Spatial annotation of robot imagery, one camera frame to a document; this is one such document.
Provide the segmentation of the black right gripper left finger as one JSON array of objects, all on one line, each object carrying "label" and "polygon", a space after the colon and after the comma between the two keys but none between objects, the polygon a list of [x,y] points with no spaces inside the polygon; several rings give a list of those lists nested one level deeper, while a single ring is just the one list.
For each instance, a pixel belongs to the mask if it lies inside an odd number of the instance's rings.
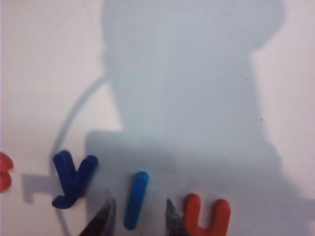
[{"label": "black right gripper left finger", "polygon": [[110,191],[106,191],[104,204],[79,236],[113,236],[115,226],[116,201]]}]

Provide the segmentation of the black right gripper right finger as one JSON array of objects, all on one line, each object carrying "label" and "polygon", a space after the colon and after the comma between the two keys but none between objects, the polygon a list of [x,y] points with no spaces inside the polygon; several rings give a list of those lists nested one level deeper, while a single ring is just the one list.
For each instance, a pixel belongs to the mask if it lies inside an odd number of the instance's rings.
[{"label": "black right gripper right finger", "polygon": [[174,207],[172,201],[166,201],[166,235],[167,236],[190,236],[180,214]]}]

